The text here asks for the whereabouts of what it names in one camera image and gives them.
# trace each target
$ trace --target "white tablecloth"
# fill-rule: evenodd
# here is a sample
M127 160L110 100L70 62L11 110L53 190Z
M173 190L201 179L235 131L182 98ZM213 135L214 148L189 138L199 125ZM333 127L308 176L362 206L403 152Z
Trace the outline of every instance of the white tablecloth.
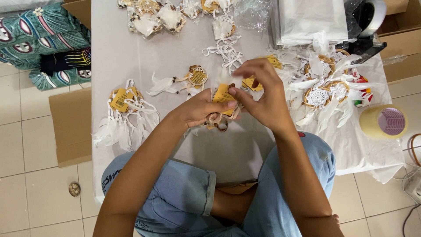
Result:
M215 46L211 17L205 16L198 25L187 20L179 35L161 32L149 40L127 30L127 12L118 9L115 1L92 0L92 132L98 129L101 118L107 114L107 98L116 88L123 87L128 78L145 100L157 107L161 118L186 99L185 94L163 92L155 97L146 91L152 87L151 76L157 78L183 76L189 66L199 64L209 73L206 87L215 80L222 58L212 54L202 55L202 49ZM267 54L268 33L239 29L242 38L234 47L244 53L243 61ZM374 90L374 103L391 103L386 77L379 56L371 59L373 68L361 67L361 74L383 86ZM402 165L402 149L396 140L371 139L359 128L358 113L342 128L329 126L321 136L336 155L338 175L376 170L381 181L389 180ZM314 124L303 130L314 132ZM246 114L239 121L231 122L226 132L201 129L198 136L189 134L174 149L172 158L215 171L218 183L239 183L254 180L264 158L274 147L271 132ZM101 176L108 164L124 153L118 146L93 146L93 184L97 201L102 202Z

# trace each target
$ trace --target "white tile floor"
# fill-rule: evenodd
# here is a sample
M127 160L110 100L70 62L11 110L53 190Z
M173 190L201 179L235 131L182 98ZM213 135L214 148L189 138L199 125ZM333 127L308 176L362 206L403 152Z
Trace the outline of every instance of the white tile floor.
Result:
M57 167L48 104L50 95L90 83L40 92L28 73L0 64L0 88L7 100L0 103L0 237L91 237L99 211L92 194L92 163ZM421 132L420 81L421 76L389 86L393 103L408 114L404 149L409 137ZM421 146L421 139L416 145ZM416 153L421 156L421 147ZM405 174L401 169L396 177ZM68 193L72 181L82 187L79 197ZM400 181L382 185L366 173L337 176L329 201L346 237L402 236L403 221L414 205ZM408 219L406 237L421 236L420 217L421 207Z

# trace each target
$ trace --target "packing tape roll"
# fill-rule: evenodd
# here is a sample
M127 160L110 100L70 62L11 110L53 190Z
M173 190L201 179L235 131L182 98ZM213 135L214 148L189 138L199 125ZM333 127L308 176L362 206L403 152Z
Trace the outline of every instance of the packing tape roll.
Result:
M360 115L361 130L375 138L399 138L408 129L408 119L394 105L367 108Z

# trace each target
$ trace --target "barcode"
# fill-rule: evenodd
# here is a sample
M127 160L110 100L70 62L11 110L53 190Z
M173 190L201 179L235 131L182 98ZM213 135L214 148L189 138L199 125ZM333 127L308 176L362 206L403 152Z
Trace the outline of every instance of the barcode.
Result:
M120 106L124 106L124 102L121 102L119 100L117 100L115 103L118 104L118 105L120 105Z

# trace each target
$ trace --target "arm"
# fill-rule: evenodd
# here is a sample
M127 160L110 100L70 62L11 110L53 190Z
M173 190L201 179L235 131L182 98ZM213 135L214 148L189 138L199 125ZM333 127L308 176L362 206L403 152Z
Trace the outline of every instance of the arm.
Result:
M274 134L284 185L284 196L303 237L342 237L332 209L289 115L281 79L265 58L246 61L236 72L264 87L259 101L236 88L229 92Z
M137 213L186 129L204 123L208 114L229 110L236 104L210 103L210 99L210 90L204 90L171 111L152 131L107 192L94 237L133 236Z

